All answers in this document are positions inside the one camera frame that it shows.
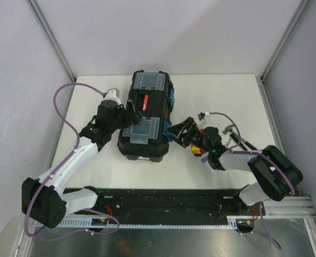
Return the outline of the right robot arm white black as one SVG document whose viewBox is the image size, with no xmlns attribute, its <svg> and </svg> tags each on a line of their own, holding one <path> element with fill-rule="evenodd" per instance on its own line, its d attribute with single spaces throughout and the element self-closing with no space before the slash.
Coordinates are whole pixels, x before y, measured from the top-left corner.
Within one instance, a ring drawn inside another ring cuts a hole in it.
<svg viewBox="0 0 316 257">
<path fill-rule="evenodd" d="M 216 127 L 200 130 L 191 117 L 165 131 L 178 145 L 184 148 L 194 145 L 204 151 L 214 170 L 252 172 L 256 182 L 233 196 L 233 208 L 240 215 L 247 214 L 253 205 L 262 201 L 281 201 L 287 195 L 294 195 L 296 186 L 303 181 L 302 172 L 273 145 L 251 151 L 227 148 Z"/>
</svg>

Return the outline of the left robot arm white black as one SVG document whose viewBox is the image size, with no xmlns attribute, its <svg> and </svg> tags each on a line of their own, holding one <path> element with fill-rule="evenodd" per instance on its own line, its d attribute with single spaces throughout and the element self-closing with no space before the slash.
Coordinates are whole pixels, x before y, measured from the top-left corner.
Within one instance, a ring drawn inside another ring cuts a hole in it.
<svg viewBox="0 0 316 257">
<path fill-rule="evenodd" d="M 37 179 L 27 178 L 23 182 L 21 196 L 25 221 L 32 218 L 53 229 L 68 214 L 84 209 L 93 214 L 101 213 L 105 207 L 101 190 L 86 186 L 65 193 L 67 184 L 83 165 L 102 150 L 116 130 L 139 124 L 141 117 L 131 100 L 126 104 L 103 100 L 97 114 L 78 133 L 70 152 Z"/>
</svg>

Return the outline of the black plastic toolbox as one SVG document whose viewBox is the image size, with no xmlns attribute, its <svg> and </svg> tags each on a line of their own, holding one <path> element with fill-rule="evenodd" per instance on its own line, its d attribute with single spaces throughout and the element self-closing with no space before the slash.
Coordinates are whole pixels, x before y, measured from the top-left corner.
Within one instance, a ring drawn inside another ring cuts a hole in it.
<svg viewBox="0 0 316 257">
<path fill-rule="evenodd" d="M 160 162 L 168 153 L 172 137 L 165 132 L 171 126 L 174 87 L 168 73 L 135 71 L 128 99 L 141 113 L 141 121 L 120 131 L 118 150 L 129 160 Z"/>
</svg>

